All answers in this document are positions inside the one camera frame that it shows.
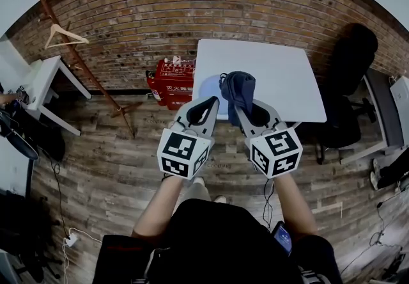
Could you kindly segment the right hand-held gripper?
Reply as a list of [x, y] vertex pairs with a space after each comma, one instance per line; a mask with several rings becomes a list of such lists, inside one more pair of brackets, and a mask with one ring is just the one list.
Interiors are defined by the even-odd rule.
[[248, 160], [267, 178], [275, 178], [297, 169], [302, 144], [294, 128], [281, 121], [278, 112], [254, 99], [251, 110], [233, 106], [237, 126], [245, 135]]

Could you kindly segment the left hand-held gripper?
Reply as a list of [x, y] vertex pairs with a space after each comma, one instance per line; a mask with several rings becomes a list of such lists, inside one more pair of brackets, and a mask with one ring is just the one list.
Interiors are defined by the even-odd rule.
[[157, 150], [160, 171], [188, 180], [197, 175], [215, 142], [212, 134], [219, 104], [219, 99], [211, 96], [179, 108], [170, 128], [162, 132]]

